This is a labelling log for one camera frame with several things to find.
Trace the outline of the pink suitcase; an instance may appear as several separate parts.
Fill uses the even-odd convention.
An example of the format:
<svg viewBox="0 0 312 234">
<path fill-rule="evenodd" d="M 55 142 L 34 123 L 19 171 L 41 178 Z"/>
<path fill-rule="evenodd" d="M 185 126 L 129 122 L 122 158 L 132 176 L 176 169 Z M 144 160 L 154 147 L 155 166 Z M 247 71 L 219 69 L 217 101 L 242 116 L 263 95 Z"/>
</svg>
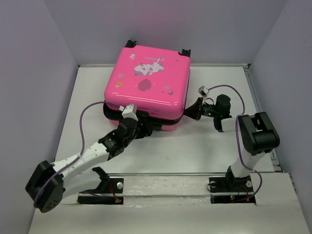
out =
<svg viewBox="0 0 312 234">
<path fill-rule="evenodd" d="M 134 104 L 137 116 L 155 131 L 174 131 L 186 105 L 191 51 L 138 45 L 128 40 L 122 48 L 104 91 L 103 113 L 122 120 L 120 106 Z"/>
</svg>

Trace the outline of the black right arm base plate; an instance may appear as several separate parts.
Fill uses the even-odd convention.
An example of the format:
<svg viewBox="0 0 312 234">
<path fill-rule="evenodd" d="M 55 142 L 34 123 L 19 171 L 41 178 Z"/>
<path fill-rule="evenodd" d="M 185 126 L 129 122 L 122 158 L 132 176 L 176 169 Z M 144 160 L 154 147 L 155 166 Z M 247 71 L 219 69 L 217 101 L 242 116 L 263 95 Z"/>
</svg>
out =
<svg viewBox="0 0 312 234">
<path fill-rule="evenodd" d="M 234 178 L 234 181 L 225 176 L 210 177 L 206 188 L 212 204 L 256 203 L 250 176 Z"/>
</svg>

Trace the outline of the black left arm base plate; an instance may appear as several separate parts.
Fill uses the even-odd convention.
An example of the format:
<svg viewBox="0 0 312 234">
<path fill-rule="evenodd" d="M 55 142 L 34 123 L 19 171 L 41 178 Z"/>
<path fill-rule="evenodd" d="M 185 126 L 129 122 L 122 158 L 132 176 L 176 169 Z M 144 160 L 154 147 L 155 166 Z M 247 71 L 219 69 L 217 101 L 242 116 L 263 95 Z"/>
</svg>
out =
<svg viewBox="0 0 312 234">
<path fill-rule="evenodd" d="M 105 188 L 79 193 L 77 202 L 81 205 L 123 205 L 123 188 L 123 177 L 111 177 Z"/>
</svg>

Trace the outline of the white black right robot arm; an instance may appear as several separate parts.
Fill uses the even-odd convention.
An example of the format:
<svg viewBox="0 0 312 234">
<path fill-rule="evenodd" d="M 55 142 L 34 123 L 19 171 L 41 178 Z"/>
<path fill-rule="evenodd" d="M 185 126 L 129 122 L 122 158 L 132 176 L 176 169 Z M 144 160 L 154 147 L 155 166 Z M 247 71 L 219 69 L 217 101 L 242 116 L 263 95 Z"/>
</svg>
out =
<svg viewBox="0 0 312 234">
<path fill-rule="evenodd" d="M 245 186 L 258 161 L 280 144 L 279 135 L 266 112 L 233 117 L 230 109 L 231 99 L 221 94 L 214 104 L 207 104 L 199 97 L 184 110 L 184 115 L 195 120 L 211 117 L 214 128 L 220 133 L 235 133 L 238 159 L 228 167 L 224 177 L 210 178 L 208 185 L 213 193 L 234 192 Z"/>
</svg>

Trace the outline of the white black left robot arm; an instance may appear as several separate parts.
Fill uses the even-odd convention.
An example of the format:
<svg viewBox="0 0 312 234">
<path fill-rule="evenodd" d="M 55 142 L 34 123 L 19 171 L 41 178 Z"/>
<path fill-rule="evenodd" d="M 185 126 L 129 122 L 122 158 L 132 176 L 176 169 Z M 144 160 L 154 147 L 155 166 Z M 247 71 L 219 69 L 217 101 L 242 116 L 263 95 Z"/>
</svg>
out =
<svg viewBox="0 0 312 234">
<path fill-rule="evenodd" d="M 127 117 L 82 153 L 53 163 L 39 163 L 25 187 L 34 207 L 46 213 L 72 194 L 104 192 L 110 178 L 98 164 L 122 154 L 133 140 L 149 137 L 152 132 L 153 125 L 146 117 Z"/>
</svg>

